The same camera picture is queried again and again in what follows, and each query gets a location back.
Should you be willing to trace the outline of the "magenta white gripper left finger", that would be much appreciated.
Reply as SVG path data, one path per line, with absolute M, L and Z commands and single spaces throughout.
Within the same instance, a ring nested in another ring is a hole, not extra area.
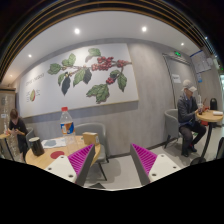
M 46 171 L 83 186 L 94 155 L 95 145 L 90 144 L 69 156 L 59 156 L 46 168 Z

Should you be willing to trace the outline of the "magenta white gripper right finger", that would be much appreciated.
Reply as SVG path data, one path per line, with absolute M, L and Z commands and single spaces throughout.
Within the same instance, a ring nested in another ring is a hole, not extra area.
M 165 154 L 156 155 L 134 143 L 130 144 L 130 153 L 142 185 L 180 170 L 180 167 Z

